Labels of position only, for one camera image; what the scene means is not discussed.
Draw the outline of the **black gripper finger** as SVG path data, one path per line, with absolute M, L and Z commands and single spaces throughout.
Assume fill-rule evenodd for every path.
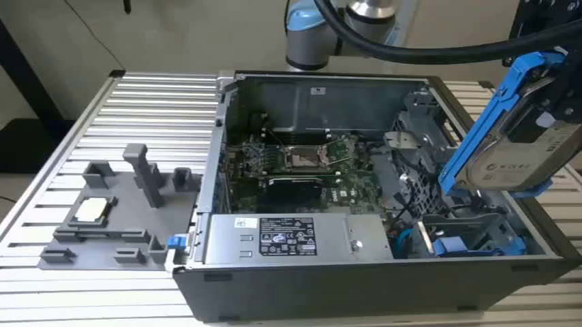
M 550 84 L 549 113 L 560 121 L 581 124 L 581 51 L 572 51 Z

